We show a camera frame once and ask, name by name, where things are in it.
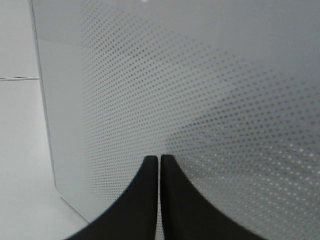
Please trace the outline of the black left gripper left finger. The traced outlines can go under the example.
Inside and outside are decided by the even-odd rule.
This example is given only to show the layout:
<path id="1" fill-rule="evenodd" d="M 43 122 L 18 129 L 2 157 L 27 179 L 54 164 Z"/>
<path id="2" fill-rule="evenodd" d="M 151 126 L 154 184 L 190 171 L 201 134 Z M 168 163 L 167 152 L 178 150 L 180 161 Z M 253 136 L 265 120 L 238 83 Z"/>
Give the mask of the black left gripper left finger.
<path id="1" fill-rule="evenodd" d="M 159 159 L 144 158 L 123 194 L 69 240 L 154 240 L 159 200 Z"/>

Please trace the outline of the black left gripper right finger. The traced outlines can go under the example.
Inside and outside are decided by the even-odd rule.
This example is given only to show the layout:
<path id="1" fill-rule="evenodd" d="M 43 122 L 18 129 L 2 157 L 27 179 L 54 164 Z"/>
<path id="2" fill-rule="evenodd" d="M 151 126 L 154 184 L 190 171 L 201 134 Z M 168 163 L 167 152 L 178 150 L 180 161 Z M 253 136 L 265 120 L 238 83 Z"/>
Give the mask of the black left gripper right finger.
<path id="1" fill-rule="evenodd" d="M 161 157 L 160 204 L 166 240 L 261 239 L 203 197 L 173 155 Z"/>

